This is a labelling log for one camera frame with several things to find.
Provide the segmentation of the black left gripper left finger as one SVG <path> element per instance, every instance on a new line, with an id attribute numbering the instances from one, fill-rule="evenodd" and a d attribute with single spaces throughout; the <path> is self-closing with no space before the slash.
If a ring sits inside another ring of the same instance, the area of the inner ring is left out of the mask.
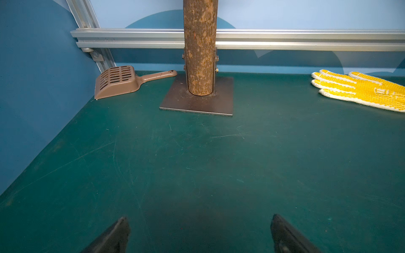
<path id="1" fill-rule="evenodd" d="M 125 253 L 131 233 L 130 225 L 126 217 L 121 217 L 81 253 Z"/>

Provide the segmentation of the dark metal tree base plate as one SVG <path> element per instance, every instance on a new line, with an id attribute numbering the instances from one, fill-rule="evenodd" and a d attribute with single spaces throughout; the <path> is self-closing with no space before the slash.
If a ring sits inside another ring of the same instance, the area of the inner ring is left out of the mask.
<path id="1" fill-rule="evenodd" d="M 233 115 L 234 79 L 216 77 L 214 91 L 207 96 L 195 96 L 188 90 L 186 75 L 178 75 L 164 100 L 161 110 L 180 111 L 216 116 Z"/>

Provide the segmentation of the yellow white work glove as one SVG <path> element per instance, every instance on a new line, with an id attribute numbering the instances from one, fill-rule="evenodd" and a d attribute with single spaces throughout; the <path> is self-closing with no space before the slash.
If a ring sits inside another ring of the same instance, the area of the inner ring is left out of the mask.
<path id="1" fill-rule="evenodd" d="M 325 97 L 404 113 L 405 87 L 360 72 L 347 75 L 328 70 L 311 74 L 312 85 Z"/>

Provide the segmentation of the horizontal aluminium back rail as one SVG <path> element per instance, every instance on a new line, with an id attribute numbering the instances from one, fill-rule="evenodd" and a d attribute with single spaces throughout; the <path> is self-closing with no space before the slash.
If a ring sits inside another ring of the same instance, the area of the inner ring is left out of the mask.
<path id="1" fill-rule="evenodd" d="M 101 48 L 169 48 L 185 46 L 183 30 L 100 28 L 82 46 Z M 219 29 L 220 50 L 303 50 L 403 52 L 403 30 L 239 30 Z"/>

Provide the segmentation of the brown plastic slotted scoop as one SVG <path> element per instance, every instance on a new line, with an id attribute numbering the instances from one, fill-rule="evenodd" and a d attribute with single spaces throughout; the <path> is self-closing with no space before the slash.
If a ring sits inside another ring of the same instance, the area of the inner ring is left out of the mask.
<path id="1" fill-rule="evenodd" d="M 111 67 L 96 79 L 95 99 L 104 99 L 123 94 L 133 93 L 149 81 L 177 76 L 175 70 L 138 76 L 132 66 Z"/>

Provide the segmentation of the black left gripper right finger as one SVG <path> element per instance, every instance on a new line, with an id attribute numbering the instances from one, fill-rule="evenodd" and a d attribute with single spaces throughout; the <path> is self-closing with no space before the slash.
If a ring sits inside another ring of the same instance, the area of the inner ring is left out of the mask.
<path id="1" fill-rule="evenodd" d="M 271 233 L 276 253 L 322 253 L 279 214 L 272 218 Z"/>

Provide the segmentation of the brown tree trunk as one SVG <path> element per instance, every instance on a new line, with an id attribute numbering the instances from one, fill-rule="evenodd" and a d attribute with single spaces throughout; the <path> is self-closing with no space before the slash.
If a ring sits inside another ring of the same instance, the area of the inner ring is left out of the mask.
<path id="1" fill-rule="evenodd" d="M 218 1 L 183 1 L 187 85 L 195 96 L 214 90 L 217 13 Z"/>

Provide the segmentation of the left aluminium corner post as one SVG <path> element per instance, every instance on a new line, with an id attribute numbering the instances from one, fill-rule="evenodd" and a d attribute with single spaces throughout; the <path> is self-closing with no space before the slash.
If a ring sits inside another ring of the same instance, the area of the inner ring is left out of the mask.
<path id="1" fill-rule="evenodd" d="M 66 3 L 78 25 L 78 28 L 72 31 L 72 36 L 78 40 L 78 47 L 91 56 L 100 72 L 116 67 L 114 58 L 108 48 L 82 46 L 85 41 L 94 40 L 91 32 L 100 32 L 101 28 L 91 1 L 67 0 Z"/>

